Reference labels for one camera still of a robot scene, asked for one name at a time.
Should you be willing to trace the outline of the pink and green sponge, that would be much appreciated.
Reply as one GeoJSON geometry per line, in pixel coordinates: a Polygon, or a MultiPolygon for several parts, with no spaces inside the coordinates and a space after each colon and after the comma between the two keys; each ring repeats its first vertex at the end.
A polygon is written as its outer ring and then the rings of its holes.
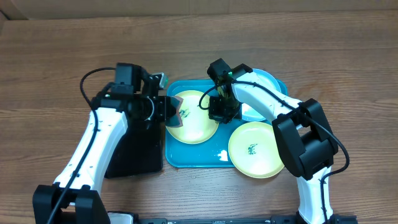
{"type": "Polygon", "coordinates": [[[165,125],[171,128],[183,126],[180,108],[183,98],[179,96],[167,96],[165,99],[165,125]]]}

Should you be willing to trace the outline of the yellow-green plate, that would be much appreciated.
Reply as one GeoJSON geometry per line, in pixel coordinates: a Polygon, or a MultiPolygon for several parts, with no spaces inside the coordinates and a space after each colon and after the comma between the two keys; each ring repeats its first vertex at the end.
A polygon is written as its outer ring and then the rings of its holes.
{"type": "Polygon", "coordinates": [[[267,123],[240,125],[229,139],[228,154],[235,168],[252,178],[269,178],[284,168],[273,128],[267,123]]]}
{"type": "Polygon", "coordinates": [[[178,141],[187,144],[199,144],[209,140],[218,129],[218,122],[208,116],[208,110],[199,107],[203,92],[187,90],[177,94],[183,99],[179,113],[183,126],[166,127],[167,131],[178,141]]]}

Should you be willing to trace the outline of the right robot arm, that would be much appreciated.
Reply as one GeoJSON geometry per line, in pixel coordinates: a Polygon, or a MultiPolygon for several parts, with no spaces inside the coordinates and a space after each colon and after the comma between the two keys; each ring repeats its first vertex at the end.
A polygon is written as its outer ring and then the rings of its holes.
{"type": "Polygon", "coordinates": [[[218,96],[210,98],[209,118],[229,123],[249,105],[272,123],[279,156],[297,178],[300,223],[338,223],[329,203],[329,176],[338,152],[323,108],[318,101],[300,101],[266,83],[245,64],[231,68],[223,59],[207,70],[218,96]]]}

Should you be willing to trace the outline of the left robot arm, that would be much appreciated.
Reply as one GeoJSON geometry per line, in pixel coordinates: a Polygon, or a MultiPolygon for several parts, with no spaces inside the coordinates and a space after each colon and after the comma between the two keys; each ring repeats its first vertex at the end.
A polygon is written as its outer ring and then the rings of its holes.
{"type": "Polygon", "coordinates": [[[118,63],[115,78],[88,99],[90,117],[68,164],[52,185],[32,197],[37,223],[135,223],[128,212],[109,212],[100,193],[104,179],[162,168],[162,124],[179,127],[181,99],[161,96],[168,82],[131,63],[118,63]]]}

